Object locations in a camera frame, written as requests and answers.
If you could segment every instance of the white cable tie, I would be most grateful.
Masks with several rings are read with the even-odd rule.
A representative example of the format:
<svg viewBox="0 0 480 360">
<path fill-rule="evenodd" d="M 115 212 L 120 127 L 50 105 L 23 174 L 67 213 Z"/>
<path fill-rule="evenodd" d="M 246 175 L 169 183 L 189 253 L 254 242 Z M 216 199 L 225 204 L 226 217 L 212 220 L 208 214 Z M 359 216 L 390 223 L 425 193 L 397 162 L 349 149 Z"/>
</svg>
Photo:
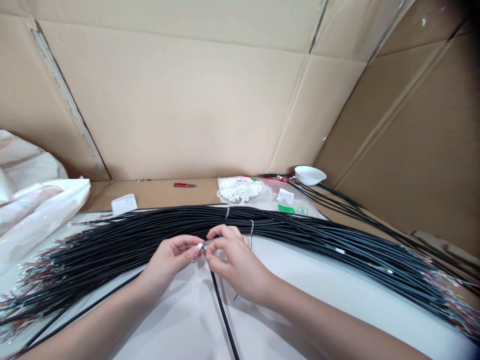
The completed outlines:
<svg viewBox="0 0 480 360">
<path fill-rule="evenodd" d="M 254 221 L 250 219 L 251 221 L 251 230 L 250 230 L 250 250 L 252 250 L 252 234 L 254 233 Z"/>
</svg>

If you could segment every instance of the green label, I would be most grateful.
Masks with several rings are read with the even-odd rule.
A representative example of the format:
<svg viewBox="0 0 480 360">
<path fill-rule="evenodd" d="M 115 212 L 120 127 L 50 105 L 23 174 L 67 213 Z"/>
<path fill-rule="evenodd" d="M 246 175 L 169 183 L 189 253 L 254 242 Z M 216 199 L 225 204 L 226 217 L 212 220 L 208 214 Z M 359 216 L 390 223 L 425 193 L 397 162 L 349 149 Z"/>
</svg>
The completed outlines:
<svg viewBox="0 0 480 360">
<path fill-rule="evenodd" d="M 280 210 L 281 212 L 284 212 L 284 213 L 295 214 L 295 210 L 294 210 L 293 207 L 288 207 L 288 206 L 283 206 L 283 205 L 278 204 L 278 210 Z"/>
</svg>

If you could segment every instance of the table surface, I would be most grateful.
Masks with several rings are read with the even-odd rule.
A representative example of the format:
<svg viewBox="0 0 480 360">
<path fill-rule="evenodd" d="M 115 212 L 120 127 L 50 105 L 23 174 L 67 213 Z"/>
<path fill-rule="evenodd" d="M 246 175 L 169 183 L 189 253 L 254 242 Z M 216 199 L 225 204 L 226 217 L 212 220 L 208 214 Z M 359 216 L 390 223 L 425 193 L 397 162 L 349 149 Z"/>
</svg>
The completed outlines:
<svg viewBox="0 0 480 360">
<path fill-rule="evenodd" d="M 80 213 L 71 222 L 97 219 Z M 52 241 L 83 230 L 63 225 L 23 262 L 49 248 Z M 253 236 L 252 250 L 274 274 L 312 296 L 410 344 L 434 360 L 473 359 L 477 349 L 453 326 L 436 318 L 358 271 L 287 244 Z M 52 330 L 138 271 L 125 273 L 82 299 Z M 15 287 L 18 266 L 0 276 L 0 293 Z M 218 281 L 225 312 L 241 359 L 322 359 L 307 340 L 278 314 L 250 303 L 223 280 Z M 19 349 L 40 329 L 31 326 L 0 343 L 0 357 Z M 135 324 L 108 359 L 230 359 L 215 290 L 205 258 L 180 271 L 157 306 Z"/>
</svg>

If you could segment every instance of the plastic bag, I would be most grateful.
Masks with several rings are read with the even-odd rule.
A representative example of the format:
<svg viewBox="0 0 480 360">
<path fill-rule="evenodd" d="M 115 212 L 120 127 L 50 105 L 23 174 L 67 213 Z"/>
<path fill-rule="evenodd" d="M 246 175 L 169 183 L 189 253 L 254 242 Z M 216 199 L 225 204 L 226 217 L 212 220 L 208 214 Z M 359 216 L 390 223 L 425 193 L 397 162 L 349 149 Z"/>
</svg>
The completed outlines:
<svg viewBox="0 0 480 360">
<path fill-rule="evenodd" d="M 0 130 L 0 168 L 0 205 L 30 185 L 69 178 L 49 152 L 5 130 Z"/>
<path fill-rule="evenodd" d="M 50 153 L 0 130 L 0 269 L 75 215 L 89 192 L 88 179 L 69 180 Z"/>
<path fill-rule="evenodd" d="M 220 177 L 216 195 L 224 204 L 253 206 L 253 204 L 269 201 L 272 190 L 257 179 L 246 176 Z"/>
<path fill-rule="evenodd" d="M 232 202 L 222 197 L 222 190 L 235 189 L 244 185 L 256 185 L 261 186 L 261 192 L 259 195 L 252 197 L 248 201 L 244 202 Z M 278 200 L 280 189 L 292 193 L 293 199 L 291 203 L 285 203 Z M 218 191 L 216 195 L 220 198 L 224 204 L 248 206 L 252 208 L 262 210 L 283 211 L 292 214 L 308 215 L 320 219 L 327 220 L 310 201 L 308 197 L 303 195 L 300 191 L 290 186 L 286 182 L 266 179 L 266 178 L 254 178 L 246 176 L 235 177 L 222 177 L 218 179 Z"/>
<path fill-rule="evenodd" d="M 35 211 L 0 237 L 0 269 L 17 264 L 25 255 L 73 217 L 84 205 L 90 193 L 88 179 L 59 179 L 34 184 L 17 192 L 14 197 L 47 188 L 61 192 L 43 201 Z"/>
</svg>

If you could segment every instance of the wire harness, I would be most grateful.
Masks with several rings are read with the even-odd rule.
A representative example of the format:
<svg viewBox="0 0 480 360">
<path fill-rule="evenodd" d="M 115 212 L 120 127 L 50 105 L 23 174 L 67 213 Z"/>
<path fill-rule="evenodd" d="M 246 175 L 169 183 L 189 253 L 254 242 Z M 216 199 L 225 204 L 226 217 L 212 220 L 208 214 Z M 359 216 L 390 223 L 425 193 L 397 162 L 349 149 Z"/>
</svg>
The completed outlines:
<svg viewBox="0 0 480 360">
<path fill-rule="evenodd" d="M 58 244 L 41 252 L 36 262 L 26 263 L 20 286 L 16 292 L 4 295 L 4 301 L 0 303 L 0 336 L 3 340 L 9 339 L 40 319 L 49 318 L 50 321 L 10 359 L 51 337 L 49 334 L 37 340 L 85 295 L 117 276 L 147 264 L 164 239 L 182 234 L 205 239 L 208 231 L 220 224 L 236 226 L 242 234 L 270 238 L 357 269 L 480 343 L 478 311 L 451 291 L 452 287 L 465 283 L 441 271 L 433 265 L 431 258 L 414 249 L 306 215 L 246 206 L 198 205 L 130 212 L 115 218 L 78 223 L 76 225 L 90 228 L 57 240 Z M 223 308 L 219 294 L 217 298 Z M 224 313 L 225 326 L 230 330 Z M 234 349 L 233 337 L 228 332 Z"/>
</svg>

